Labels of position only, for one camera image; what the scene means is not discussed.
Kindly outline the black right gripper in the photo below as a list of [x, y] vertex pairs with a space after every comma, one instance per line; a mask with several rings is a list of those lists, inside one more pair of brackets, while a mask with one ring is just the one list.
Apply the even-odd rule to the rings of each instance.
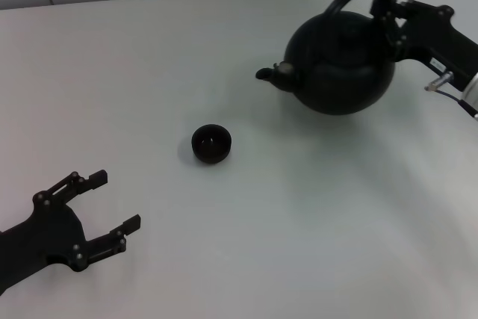
[[[373, 0], [370, 14], [382, 37], [395, 46], [395, 61], [415, 60], [438, 75], [450, 71], [452, 85], [459, 91], [477, 74], [477, 43], [452, 26], [451, 7], [415, 0]], [[405, 22], [400, 26], [398, 19]]]

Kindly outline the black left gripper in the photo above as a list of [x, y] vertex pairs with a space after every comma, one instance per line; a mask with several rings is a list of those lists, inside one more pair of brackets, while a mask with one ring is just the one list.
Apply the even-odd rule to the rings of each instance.
[[1, 233], [1, 292], [52, 264], [75, 272], [126, 251], [126, 237], [141, 227], [139, 214], [106, 235], [87, 241], [81, 221], [67, 203], [108, 183], [100, 170], [87, 178], [74, 171], [33, 198], [34, 209], [22, 223]]

